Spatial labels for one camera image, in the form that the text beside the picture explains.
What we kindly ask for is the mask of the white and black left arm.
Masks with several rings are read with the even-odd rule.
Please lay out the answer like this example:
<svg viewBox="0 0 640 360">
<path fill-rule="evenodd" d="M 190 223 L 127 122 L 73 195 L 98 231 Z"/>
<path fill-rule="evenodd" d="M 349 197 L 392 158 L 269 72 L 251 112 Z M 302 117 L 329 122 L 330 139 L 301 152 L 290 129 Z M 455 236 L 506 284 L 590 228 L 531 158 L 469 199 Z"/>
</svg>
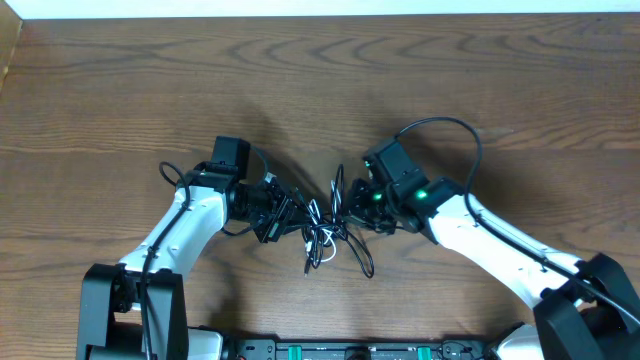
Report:
<svg viewBox="0 0 640 360">
<path fill-rule="evenodd" d="M 291 200 L 274 176 L 257 185 L 234 175 L 192 172 L 170 208 L 115 265 L 94 264 L 81 289 L 79 359 L 221 359 L 223 336 L 187 322 L 184 284 L 206 244 L 229 220 L 246 222 L 262 242 L 290 219 Z"/>
</svg>

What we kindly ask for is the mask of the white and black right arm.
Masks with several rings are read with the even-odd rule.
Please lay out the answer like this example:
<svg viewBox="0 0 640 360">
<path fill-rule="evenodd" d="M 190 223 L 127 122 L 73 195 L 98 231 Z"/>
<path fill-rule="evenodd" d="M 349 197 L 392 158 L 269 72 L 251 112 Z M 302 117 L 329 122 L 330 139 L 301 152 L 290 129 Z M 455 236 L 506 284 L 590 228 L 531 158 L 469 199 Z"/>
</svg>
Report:
<svg viewBox="0 0 640 360">
<path fill-rule="evenodd" d="M 391 234 L 396 227 L 468 258 L 516 294 L 535 322 L 511 330 L 491 359 L 636 359 L 639 296 L 623 267 L 545 245 L 487 210 L 456 183 L 354 181 L 351 222 Z"/>
</svg>

